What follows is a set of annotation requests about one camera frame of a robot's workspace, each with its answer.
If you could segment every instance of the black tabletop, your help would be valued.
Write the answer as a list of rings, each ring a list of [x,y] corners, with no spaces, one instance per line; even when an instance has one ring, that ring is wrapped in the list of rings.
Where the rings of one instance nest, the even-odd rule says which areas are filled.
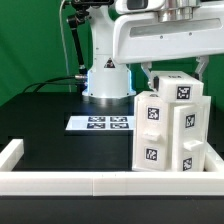
[[[209,141],[220,147],[214,111]],[[0,107],[1,148],[12,138],[24,139],[25,153],[14,171],[131,170],[132,131],[68,132],[65,126],[71,115],[133,115],[133,103],[103,107],[83,102],[78,94],[17,95]],[[172,195],[0,197],[0,223],[223,223],[223,199]]]

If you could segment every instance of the green backdrop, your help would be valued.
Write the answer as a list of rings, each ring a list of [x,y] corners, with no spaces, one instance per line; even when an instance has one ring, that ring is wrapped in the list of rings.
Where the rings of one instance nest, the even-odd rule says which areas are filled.
[[[0,105],[32,83],[66,76],[58,16],[60,3],[60,0],[1,0]],[[71,8],[64,10],[64,21],[66,16],[73,12]],[[64,26],[69,67],[71,74],[75,74],[78,69],[74,44],[66,22]],[[84,60],[89,68],[92,62],[92,49],[88,23],[80,28],[79,35]],[[211,56],[203,80],[205,94],[213,97],[213,103],[220,110],[224,110],[223,64],[224,55]],[[181,70],[192,73],[195,68],[194,58],[153,63],[154,70]],[[134,88],[137,91],[147,89],[146,78],[140,66],[132,65],[131,69]],[[68,91],[68,87],[50,86],[43,91]]]

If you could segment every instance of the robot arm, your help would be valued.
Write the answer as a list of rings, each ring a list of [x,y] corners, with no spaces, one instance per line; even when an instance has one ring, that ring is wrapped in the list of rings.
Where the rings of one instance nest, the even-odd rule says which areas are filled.
[[[152,10],[145,8],[149,12],[144,13],[143,9],[128,7],[130,2],[116,2],[119,13],[134,12],[115,22],[113,57],[117,63],[197,57],[196,73],[201,79],[208,64],[207,55],[224,52],[224,1],[165,0],[160,8],[158,3]],[[147,2],[149,6],[158,1],[138,2]]]

